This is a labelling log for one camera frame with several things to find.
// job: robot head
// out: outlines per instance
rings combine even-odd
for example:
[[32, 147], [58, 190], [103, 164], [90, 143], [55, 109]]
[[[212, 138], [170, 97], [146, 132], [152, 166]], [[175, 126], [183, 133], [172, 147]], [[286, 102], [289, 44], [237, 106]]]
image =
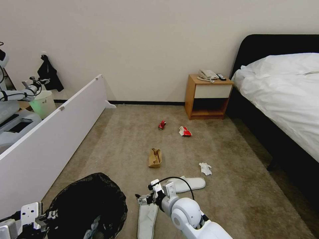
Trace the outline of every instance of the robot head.
[[8, 61], [9, 61], [8, 55], [4, 51], [2, 51], [0, 49], [0, 66], [2, 68], [5, 68], [5, 66], [7, 65]]

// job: white bedsheet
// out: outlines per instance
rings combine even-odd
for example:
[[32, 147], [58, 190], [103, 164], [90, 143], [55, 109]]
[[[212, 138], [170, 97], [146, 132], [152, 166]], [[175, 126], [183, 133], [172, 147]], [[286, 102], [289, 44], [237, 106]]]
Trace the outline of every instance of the white bedsheet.
[[319, 73], [258, 79], [236, 71], [235, 87], [319, 162]]

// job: beige carpet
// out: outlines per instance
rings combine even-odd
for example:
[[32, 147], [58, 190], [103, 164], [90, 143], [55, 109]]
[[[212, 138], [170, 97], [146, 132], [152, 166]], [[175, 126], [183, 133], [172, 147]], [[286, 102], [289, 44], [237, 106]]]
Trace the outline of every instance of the beige carpet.
[[[157, 128], [161, 120], [167, 122], [163, 131]], [[181, 125], [193, 136], [181, 137]], [[162, 150], [159, 169], [148, 167], [152, 147]], [[302, 196], [280, 173], [273, 176], [266, 170], [270, 160], [239, 120], [189, 121], [182, 106], [118, 105], [102, 113], [43, 199], [44, 208], [68, 184], [103, 172], [127, 197], [128, 216], [117, 238], [137, 238], [135, 193], [147, 194], [147, 185], [156, 178], [204, 177], [206, 187], [194, 191], [195, 200], [233, 238], [316, 238], [317, 215], [310, 213], [307, 203], [306, 208], [294, 205], [294, 198], [303, 202]], [[200, 162], [210, 164], [213, 174], [202, 174]], [[291, 199], [283, 191], [293, 192]], [[180, 197], [190, 197], [190, 192]], [[159, 211], [154, 238], [184, 237]]]

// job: white bucket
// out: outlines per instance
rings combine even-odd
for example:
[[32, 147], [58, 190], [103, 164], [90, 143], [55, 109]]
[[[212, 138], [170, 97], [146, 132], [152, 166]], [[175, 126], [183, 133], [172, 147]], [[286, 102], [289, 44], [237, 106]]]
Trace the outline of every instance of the white bucket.
[[41, 91], [41, 93], [30, 102], [30, 105], [41, 119], [44, 119], [56, 109], [51, 91]]

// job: pillow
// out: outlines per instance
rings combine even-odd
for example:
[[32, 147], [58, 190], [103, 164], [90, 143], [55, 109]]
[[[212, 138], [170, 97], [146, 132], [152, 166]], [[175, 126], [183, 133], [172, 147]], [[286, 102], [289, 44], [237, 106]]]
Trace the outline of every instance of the pillow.
[[270, 55], [241, 69], [251, 71], [257, 78], [273, 75], [298, 75], [319, 71], [319, 53]]

